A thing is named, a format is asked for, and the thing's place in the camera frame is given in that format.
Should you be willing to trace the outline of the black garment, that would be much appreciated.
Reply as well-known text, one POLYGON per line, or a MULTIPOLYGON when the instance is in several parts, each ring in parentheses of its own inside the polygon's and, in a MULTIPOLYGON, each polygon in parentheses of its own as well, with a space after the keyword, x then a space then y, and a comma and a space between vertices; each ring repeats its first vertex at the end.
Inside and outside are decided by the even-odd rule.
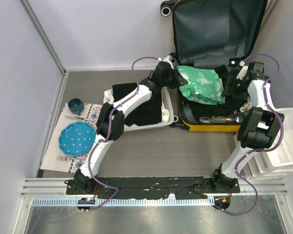
MULTIPOLYGON (((226 66, 222 65, 213 69, 222 81, 222 84, 226 83, 226 79, 229 75, 232 75, 227 71, 226 66)), ((180 99, 183 102, 184 108, 189 108, 193 115, 193 118, 199 117, 211 117, 211 116, 230 116, 239 113, 240 107, 243 106, 247 99, 238 99, 232 96, 224 97, 226 102, 224 104, 217 105, 205 105, 187 100, 179 91, 180 99)))
MULTIPOLYGON (((115 84, 112 86, 113 97, 115 101, 119 101, 137 88, 136 83, 115 84)), ((162 121, 162 96, 157 94, 151 100, 142 103, 133 110, 126 118, 125 125, 137 126, 158 124, 162 121)))

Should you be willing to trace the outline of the white perforated plastic basket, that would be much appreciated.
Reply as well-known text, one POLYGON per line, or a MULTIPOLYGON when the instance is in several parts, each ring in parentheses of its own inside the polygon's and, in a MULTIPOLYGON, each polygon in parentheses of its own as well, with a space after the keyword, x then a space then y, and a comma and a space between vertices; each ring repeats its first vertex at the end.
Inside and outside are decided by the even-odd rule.
MULTIPOLYGON (((138 126, 136 124, 132 124, 131 126, 125 125, 124 132, 156 129, 156 128, 162 128, 172 124, 174 121, 174 113, 173 113, 171 98, 170 98, 168 89, 166 87, 162 88, 161 96, 162 96, 162 106, 161 106, 162 121, 161 122, 156 124, 150 124, 150 125, 143 124, 142 126, 138 126)), ((112 88, 104 91, 103 103, 105 102, 109 102, 110 104, 113 104, 114 102, 116 102, 114 100, 112 88)))

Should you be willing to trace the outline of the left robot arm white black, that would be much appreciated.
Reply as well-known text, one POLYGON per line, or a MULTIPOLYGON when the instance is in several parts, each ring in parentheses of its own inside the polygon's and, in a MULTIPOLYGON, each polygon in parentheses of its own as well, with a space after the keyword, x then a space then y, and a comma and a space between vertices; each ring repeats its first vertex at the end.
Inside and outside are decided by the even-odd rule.
POLYGON ((174 89, 181 85, 178 71, 171 60, 171 56, 158 59, 155 70, 138 83, 134 91, 113 104, 106 102, 102 106, 94 144, 86 161, 74 175, 76 188, 83 194, 90 194, 98 183, 96 175, 100 164, 111 144, 122 136, 125 118, 141 104, 159 95, 162 88, 174 89))

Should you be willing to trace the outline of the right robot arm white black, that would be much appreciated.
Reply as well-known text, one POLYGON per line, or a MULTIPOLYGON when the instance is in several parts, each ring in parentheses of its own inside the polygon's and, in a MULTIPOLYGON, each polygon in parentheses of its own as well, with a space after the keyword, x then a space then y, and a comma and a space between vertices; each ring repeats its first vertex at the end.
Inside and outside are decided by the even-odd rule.
POLYGON ((264 64, 240 64, 237 77, 228 79, 223 96, 250 97, 251 109, 245 112, 237 132, 237 145, 231 156, 213 173, 211 188, 215 192, 232 190, 238 185, 240 172, 256 153, 270 149, 283 134, 284 115, 278 113, 270 96, 269 77, 264 64))

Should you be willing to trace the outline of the green white tie-dye shirt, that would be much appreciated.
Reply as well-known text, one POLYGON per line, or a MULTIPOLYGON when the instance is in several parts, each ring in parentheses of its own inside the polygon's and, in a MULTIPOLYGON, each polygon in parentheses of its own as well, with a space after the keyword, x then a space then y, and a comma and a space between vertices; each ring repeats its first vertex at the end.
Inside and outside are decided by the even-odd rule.
POLYGON ((205 105, 226 102, 221 96, 224 90, 222 81, 214 70, 182 65, 177 66, 177 71, 188 82, 179 87, 179 91, 187 100, 205 105))

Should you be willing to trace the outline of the yellow cartoon hard-shell suitcase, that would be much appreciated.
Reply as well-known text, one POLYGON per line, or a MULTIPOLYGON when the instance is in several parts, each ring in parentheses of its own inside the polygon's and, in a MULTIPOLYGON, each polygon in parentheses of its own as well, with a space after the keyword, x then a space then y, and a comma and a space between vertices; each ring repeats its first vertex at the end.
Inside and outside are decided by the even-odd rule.
MULTIPOLYGON (((177 65, 215 69, 222 65, 236 77, 238 64, 255 45, 266 10, 265 0, 165 0, 160 13, 172 18, 177 65)), ((174 127, 196 132, 236 132, 239 123, 202 123, 179 99, 174 127)))

